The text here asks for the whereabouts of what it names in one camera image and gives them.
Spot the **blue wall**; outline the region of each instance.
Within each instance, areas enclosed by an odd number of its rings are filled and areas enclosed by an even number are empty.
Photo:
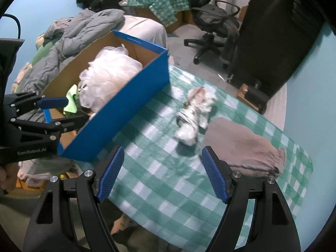
[[[288,81],[284,132],[311,156],[314,172],[296,218],[302,250],[320,232],[336,203],[336,36],[324,25]]]
[[[19,70],[31,62],[36,53],[36,38],[44,33],[56,19],[72,17],[81,9],[76,0],[15,0],[6,13],[15,15],[21,23],[21,38],[25,40],[20,48],[16,63],[11,73],[6,94],[10,93]],[[17,38],[17,26],[14,20],[3,17],[0,19],[0,38]]]

